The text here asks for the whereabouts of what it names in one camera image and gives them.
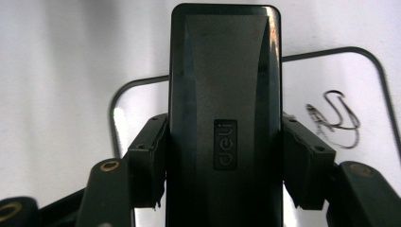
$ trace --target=white background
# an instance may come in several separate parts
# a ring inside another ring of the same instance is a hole
[[[284,56],[369,50],[401,119],[400,1],[219,2],[276,6]],[[0,200],[27,195],[43,207],[84,187],[90,168],[113,156],[110,100],[128,81],[167,74],[179,3],[0,1]]]

